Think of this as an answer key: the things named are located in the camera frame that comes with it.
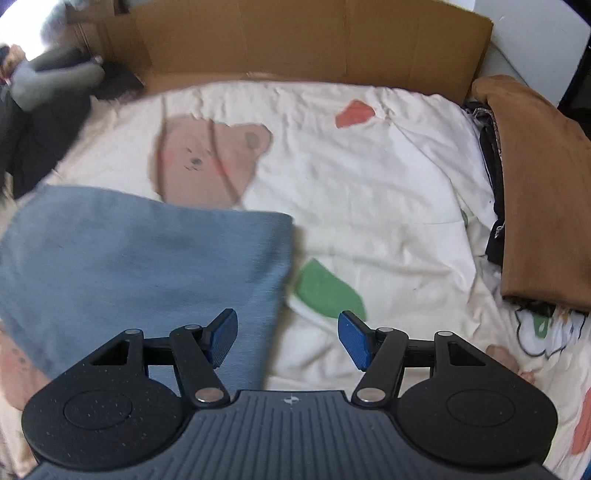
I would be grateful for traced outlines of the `light blue denim shorts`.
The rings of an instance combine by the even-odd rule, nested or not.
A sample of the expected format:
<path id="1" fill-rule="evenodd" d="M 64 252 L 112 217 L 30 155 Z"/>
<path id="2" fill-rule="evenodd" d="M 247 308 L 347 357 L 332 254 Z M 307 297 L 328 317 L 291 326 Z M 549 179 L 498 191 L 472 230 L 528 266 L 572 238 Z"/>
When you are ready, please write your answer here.
<path id="1" fill-rule="evenodd" d="M 199 210 L 117 191 L 46 186 L 1 240 L 1 320 L 55 378 L 126 329 L 165 337 L 238 314 L 218 376 L 263 387 L 283 306 L 294 223 L 276 212 Z"/>

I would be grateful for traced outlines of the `black patterned folded garment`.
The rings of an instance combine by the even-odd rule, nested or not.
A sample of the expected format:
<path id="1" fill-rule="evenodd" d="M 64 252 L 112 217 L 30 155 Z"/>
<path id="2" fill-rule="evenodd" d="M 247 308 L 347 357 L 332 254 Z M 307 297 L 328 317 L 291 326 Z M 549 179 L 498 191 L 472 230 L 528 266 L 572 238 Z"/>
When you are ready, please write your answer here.
<path id="1" fill-rule="evenodd" d="M 506 235 L 505 189 L 500 134 L 492 108 L 476 100 L 467 101 L 463 109 L 480 127 L 479 144 L 485 172 L 491 186 L 497 217 L 489 233 L 485 255 L 490 263 L 503 267 Z"/>

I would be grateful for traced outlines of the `cream bear print bedsheet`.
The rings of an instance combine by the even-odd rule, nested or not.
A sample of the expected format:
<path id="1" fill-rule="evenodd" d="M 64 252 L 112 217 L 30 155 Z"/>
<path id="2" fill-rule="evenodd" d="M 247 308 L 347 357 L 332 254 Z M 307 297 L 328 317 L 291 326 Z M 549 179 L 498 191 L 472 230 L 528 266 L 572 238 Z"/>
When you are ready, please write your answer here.
<path id="1" fill-rule="evenodd" d="M 401 89 L 245 81 L 96 101 L 60 163 L 2 210 L 2 237 L 46 186 L 290 216 L 293 255 L 262 388 L 352 392 L 360 372 L 339 343 L 344 310 L 415 339 L 449 330 L 552 400 L 549 470 L 580 479 L 588 468 L 590 318 L 502 298 L 501 271 L 485 256 L 496 215 L 479 131 L 457 104 Z M 1 320 L 2 404 L 21 411 L 51 379 Z"/>

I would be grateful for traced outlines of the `folded brown garment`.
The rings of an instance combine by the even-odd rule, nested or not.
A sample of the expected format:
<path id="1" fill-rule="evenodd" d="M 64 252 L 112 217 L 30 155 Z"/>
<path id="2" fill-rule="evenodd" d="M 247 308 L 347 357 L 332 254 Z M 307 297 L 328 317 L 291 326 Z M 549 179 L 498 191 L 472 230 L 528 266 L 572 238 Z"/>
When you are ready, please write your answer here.
<path id="1" fill-rule="evenodd" d="M 503 297 L 589 310 L 589 138 L 510 76 L 479 78 L 472 95 L 491 127 L 498 249 L 487 255 L 502 268 Z"/>

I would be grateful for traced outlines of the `brown cardboard sheet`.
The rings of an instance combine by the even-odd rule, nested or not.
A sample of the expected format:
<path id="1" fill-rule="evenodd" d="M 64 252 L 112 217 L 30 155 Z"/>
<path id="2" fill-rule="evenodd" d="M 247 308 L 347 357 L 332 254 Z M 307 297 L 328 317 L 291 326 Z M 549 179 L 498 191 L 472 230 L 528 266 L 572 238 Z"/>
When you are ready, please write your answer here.
<path id="1" fill-rule="evenodd" d="M 162 91 L 217 80 L 349 83 L 462 102 L 493 30 L 441 1 L 116 1 L 68 8 L 79 42 Z"/>

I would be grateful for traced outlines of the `grey neck pillow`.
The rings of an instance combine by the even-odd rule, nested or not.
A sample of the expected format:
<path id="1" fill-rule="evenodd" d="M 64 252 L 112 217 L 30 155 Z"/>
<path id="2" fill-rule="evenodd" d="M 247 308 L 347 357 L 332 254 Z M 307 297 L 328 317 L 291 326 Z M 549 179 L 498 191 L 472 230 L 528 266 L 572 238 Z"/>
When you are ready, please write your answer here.
<path id="1" fill-rule="evenodd" d="M 92 90 L 104 76 L 102 57 L 76 46 L 57 47 L 32 60 L 19 45 L 1 46 L 1 101 L 11 99 L 25 112 L 63 94 Z"/>

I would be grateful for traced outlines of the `white pillar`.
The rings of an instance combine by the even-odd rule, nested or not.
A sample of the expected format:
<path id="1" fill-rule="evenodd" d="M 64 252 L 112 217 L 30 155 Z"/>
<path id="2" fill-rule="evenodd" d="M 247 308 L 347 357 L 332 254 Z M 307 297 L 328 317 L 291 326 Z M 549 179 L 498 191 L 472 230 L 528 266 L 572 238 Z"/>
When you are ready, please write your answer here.
<path id="1" fill-rule="evenodd" d="M 477 1 L 492 43 L 532 89 L 557 105 L 590 39 L 590 25 L 564 1 Z"/>

